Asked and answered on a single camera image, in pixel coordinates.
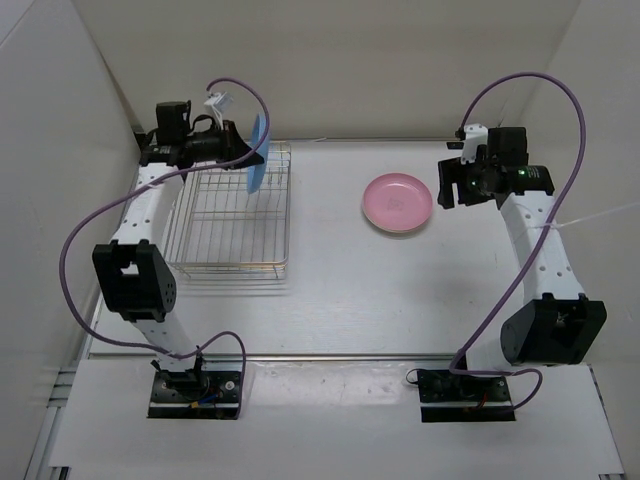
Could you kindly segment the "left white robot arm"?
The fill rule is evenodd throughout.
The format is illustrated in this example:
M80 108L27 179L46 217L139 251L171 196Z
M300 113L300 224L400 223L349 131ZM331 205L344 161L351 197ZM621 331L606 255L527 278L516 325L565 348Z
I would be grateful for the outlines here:
M141 146L137 180L145 192L132 198L111 240L97 245L92 261L107 308L132 324L156 347L156 377L173 397L195 402L212 395L210 377L174 314L175 277L158 246L188 169L214 163L254 171L267 160L269 134L265 115L257 115L251 140L208 102L208 129L197 131L190 102L156 106L157 126Z

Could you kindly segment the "cream plate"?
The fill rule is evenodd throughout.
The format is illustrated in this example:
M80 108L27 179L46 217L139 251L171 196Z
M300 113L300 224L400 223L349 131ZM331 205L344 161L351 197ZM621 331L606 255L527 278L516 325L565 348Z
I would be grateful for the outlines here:
M390 234L409 234L425 227L430 215L423 212L402 213L399 211L363 211L366 220L377 229Z

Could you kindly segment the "blue plate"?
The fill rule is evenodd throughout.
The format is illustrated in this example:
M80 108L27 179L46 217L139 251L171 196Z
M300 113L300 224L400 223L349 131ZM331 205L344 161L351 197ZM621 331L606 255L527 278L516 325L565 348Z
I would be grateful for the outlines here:
M269 158L271 136L269 129L267 128L265 116L263 114L258 114L254 122L251 141L249 145L253 147L255 144L257 144L263 134L266 134L266 137L260 144L259 148L256 150L256 154L258 155L260 162L257 165L250 166L247 169L248 194L253 194L259 191L263 182Z

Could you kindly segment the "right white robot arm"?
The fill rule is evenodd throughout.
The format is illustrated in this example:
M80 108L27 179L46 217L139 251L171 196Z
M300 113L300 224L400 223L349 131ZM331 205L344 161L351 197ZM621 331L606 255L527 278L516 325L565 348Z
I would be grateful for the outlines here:
M462 127L459 156L438 164L439 204L497 206L519 265L523 302L499 331L474 334L454 358L449 387L470 400L485 376L533 366L575 365L600 333L607 311L577 280L560 232L550 219L556 203L549 170L529 162L523 127Z

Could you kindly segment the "pink plate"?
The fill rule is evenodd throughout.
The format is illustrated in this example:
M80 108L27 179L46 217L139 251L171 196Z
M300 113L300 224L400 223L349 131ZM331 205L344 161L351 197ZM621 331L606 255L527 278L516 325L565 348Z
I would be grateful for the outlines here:
M428 187L414 176L387 173L373 179L365 188L361 209L402 213L423 212L432 215L434 201Z

